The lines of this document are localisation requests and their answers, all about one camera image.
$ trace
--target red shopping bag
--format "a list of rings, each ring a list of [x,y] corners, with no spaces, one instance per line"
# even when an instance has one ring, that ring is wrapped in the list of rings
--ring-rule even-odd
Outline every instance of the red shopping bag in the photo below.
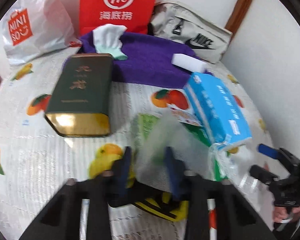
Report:
[[[80,34],[111,23],[147,33],[155,0],[80,0]]]

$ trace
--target white plastic bag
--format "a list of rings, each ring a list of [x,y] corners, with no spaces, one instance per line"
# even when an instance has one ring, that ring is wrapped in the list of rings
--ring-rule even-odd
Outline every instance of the white plastic bag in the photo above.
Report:
[[[4,50],[11,65],[80,45],[60,0],[17,0],[5,14],[2,29]]]

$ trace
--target miniso bag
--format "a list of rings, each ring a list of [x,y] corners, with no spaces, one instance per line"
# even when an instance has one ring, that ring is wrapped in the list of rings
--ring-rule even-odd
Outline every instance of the miniso bag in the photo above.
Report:
[[[198,57],[217,63],[226,52],[232,33],[202,18],[180,2],[156,4],[151,20],[154,36],[188,45]]]
[[[81,44],[60,0],[17,0],[3,17],[2,29],[11,65]]]

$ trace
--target human hand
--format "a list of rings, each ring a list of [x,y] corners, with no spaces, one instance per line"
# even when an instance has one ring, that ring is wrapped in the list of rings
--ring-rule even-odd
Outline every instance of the human hand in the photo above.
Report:
[[[296,222],[300,219],[300,207],[292,209],[293,218],[290,222]],[[282,220],[288,218],[287,209],[284,207],[274,207],[272,218],[275,223],[281,223]]]

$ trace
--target black logo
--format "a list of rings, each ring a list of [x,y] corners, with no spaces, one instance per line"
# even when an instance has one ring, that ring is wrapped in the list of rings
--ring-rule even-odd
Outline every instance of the black logo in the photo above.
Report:
[[[172,30],[172,33],[175,34],[175,35],[181,35],[181,31],[182,31],[182,27],[183,27],[183,22],[185,20],[184,19],[180,19],[180,22],[179,24],[177,24],[174,29]]]
[[[203,36],[202,34],[198,34],[195,38],[189,39],[185,42],[191,49],[212,49],[210,48],[213,40]]]

